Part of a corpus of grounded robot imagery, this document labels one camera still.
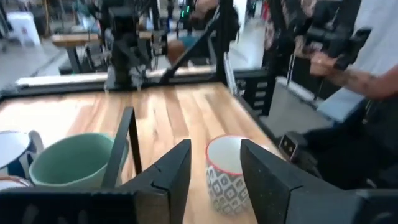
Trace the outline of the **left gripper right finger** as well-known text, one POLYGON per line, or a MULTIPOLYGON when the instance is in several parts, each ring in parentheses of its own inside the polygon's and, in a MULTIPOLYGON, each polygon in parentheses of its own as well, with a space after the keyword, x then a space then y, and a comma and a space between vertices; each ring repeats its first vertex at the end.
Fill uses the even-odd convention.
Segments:
POLYGON ((361 199, 282 160, 250 140, 241 142, 244 181, 258 223, 353 224, 361 199))

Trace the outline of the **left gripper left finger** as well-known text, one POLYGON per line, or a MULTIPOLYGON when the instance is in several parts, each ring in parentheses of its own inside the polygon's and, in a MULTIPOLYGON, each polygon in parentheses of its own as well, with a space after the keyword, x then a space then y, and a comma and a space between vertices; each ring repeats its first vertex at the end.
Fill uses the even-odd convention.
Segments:
POLYGON ((132 192, 138 224, 181 224, 191 174, 191 140, 184 139, 158 161, 121 186, 132 192))

